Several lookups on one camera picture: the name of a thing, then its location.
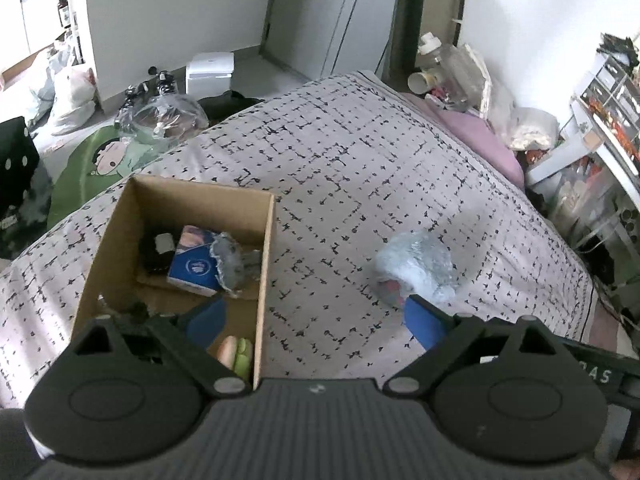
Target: blue box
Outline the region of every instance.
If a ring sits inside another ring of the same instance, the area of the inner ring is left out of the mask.
[[[167,282],[201,296],[213,296],[222,290],[218,281],[218,263],[210,256],[216,233],[186,225],[182,229]]]

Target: white box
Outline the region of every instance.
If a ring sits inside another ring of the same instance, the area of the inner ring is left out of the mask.
[[[196,98],[214,97],[231,88],[233,52],[205,52],[187,65],[187,94]]]

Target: cardboard box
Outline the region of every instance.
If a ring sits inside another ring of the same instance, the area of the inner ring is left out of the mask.
[[[260,379],[264,309],[271,239],[275,224],[275,197],[266,191],[241,189],[145,175],[129,179],[122,191],[95,254],[80,299],[72,337],[88,320],[101,314],[98,295],[114,310],[137,297],[156,312],[183,313],[205,298],[173,288],[156,278],[140,283],[138,243],[145,228],[181,229],[195,225],[229,232],[242,246],[262,248],[259,286],[249,286],[240,298],[226,297],[226,325],[209,347],[215,356],[228,335],[254,343],[254,388]]]

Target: door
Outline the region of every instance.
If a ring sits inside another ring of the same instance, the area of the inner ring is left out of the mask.
[[[22,20],[20,0],[0,0],[2,30],[0,34],[0,72],[31,55]]]
[[[344,0],[273,0],[265,51],[309,79],[322,75]]]
[[[58,0],[22,0],[22,15],[32,54],[49,46],[62,34]]]
[[[382,65],[396,0],[354,0],[349,8],[346,26],[338,27],[334,35],[323,76],[354,70],[376,72]]]

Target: bedsheet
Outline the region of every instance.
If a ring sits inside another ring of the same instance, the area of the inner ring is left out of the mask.
[[[277,229],[265,376],[384,380],[422,354],[402,312],[372,292],[393,234],[450,249],[443,308],[538,316],[584,339],[597,293],[524,194],[370,73],[332,76],[256,105],[143,173],[268,189]],[[67,345],[92,256],[124,181],[57,224],[0,275],[0,404],[23,405]]]

